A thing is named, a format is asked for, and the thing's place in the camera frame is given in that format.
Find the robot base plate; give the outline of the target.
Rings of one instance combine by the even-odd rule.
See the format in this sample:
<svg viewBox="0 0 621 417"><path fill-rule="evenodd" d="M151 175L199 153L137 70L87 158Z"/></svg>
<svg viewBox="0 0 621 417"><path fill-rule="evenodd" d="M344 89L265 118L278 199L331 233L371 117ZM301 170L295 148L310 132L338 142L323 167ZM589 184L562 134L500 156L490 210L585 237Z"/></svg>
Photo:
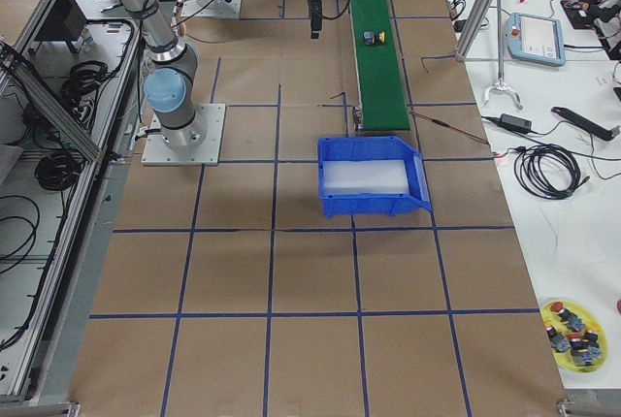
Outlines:
<svg viewBox="0 0 621 417"><path fill-rule="evenodd" d="M207 18L237 19L240 17L242 0L183 0L180 10L180 18L188 18L192 15Z"/></svg>
<svg viewBox="0 0 621 417"><path fill-rule="evenodd" d="M194 122L184 130L162 128L155 116L146 138L142 163L149 166L216 166L225 122L225 104L197 104Z"/></svg>

